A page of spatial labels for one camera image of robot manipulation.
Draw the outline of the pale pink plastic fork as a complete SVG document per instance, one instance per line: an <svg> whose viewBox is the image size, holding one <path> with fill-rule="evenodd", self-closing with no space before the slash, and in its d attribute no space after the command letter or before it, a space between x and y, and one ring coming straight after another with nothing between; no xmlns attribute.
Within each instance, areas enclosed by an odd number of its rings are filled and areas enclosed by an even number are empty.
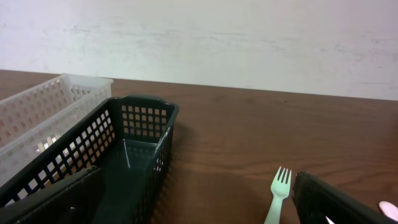
<svg viewBox="0 0 398 224"><path fill-rule="evenodd" d="M398 221L398 208L394 204L387 201L381 201L379 202L379 209L388 218Z"/></svg>

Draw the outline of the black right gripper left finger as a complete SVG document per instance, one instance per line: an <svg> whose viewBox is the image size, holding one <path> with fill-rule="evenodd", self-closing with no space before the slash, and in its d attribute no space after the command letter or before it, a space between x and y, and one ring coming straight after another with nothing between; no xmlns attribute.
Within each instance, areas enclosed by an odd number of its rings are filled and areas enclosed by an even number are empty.
<svg viewBox="0 0 398 224"><path fill-rule="evenodd" d="M91 223L104 192L103 170L91 166L1 208L1 223Z"/></svg>

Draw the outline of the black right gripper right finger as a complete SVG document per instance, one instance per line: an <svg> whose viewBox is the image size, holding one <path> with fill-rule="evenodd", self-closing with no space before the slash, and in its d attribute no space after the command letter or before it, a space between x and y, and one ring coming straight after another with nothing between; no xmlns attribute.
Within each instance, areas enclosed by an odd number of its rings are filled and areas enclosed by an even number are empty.
<svg viewBox="0 0 398 224"><path fill-rule="evenodd" d="M298 172L292 200L301 224L396 224L308 172Z"/></svg>

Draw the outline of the mint green plastic fork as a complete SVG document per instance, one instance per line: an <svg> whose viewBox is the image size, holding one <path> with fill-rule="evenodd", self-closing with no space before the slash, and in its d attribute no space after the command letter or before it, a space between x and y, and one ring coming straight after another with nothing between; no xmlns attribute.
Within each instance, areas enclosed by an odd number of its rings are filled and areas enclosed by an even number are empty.
<svg viewBox="0 0 398 224"><path fill-rule="evenodd" d="M292 170L279 167L272 183L272 202L264 224L279 224L283 201L290 195Z"/></svg>

